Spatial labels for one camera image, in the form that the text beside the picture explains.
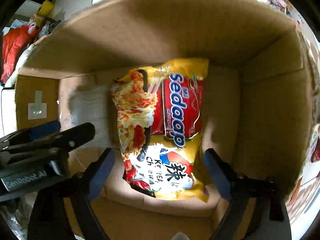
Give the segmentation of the red plastic bag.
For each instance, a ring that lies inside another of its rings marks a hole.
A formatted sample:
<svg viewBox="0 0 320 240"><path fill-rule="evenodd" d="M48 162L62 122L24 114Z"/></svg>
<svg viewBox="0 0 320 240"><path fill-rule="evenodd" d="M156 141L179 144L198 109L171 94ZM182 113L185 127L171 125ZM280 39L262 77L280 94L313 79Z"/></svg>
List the red plastic bag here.
<svg viewBox="0 0 320 240"><path fill-rule="evenodd" d="M2 59L3 73L1 83L5 84L13 74L22 48L29 44L37 35L38 27L35 23L10 29L3 37Z"/></svg>

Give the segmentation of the yellow bag on floor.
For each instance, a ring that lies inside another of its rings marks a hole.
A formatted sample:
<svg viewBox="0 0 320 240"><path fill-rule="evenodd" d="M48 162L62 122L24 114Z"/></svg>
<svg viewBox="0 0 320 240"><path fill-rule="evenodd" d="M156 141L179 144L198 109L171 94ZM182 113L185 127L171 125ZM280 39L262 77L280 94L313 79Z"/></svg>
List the yellow bag on floor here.
<svg viewBox="0 0 320 240"><path fill-rule="evenodd" d="M52 12L53 8L54 3L49 0L45 0L37 11L37 14L46 17Z"/></svg>

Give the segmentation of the cardboard box blue sides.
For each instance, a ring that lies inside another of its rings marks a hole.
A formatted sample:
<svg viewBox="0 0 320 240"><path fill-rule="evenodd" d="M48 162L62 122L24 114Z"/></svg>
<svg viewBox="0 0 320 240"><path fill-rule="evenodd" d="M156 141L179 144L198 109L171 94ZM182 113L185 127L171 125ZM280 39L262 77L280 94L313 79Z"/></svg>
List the cardboard box blue sides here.
<svg viewBox="0 0 320 240"><path fill-rule="evenodd" d="M18 128L90 122L29 239L290 239L285 203L315 124L317 65L255 0L106 0L41 38Z"/></svg>

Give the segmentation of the Sedaap noodle packet yellow red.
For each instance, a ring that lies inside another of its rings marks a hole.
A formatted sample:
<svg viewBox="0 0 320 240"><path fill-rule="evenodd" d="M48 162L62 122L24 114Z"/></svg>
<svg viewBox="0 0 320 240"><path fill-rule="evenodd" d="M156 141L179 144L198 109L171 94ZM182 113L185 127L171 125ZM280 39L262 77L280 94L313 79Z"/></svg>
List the Sedaap noodle packet yellow red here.
<svg viewBox="0 0 320 240"><path fill-rule="evenodd" d="M134 190L161 200L207 202L195 160L208 67L207 59L174 59L114 80L123 178Z"/></svg>

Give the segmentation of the checkered table mat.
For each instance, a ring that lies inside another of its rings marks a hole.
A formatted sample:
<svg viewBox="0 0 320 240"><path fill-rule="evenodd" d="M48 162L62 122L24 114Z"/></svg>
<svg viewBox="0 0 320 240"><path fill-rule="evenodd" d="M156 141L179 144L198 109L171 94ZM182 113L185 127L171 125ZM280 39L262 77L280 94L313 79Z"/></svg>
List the checkered table mat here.
<svg viewBox="0 0 320 240"><path fill-rule="evenodd" d="M316 85L319 86L319 42L301 15L296 17L295 22L307 43L307 51L316 75ZM312 201L315 200L316 193L319 189L319 161L312 162L312 155L316 150L319 138L319 94L316 95L315 118L316 122L311 130L311 137L302 172L300 173L296 188L291 194L291 199L286 203L290 225L293 225L302 215L306 214L308 209L310 209Z"/></svg>

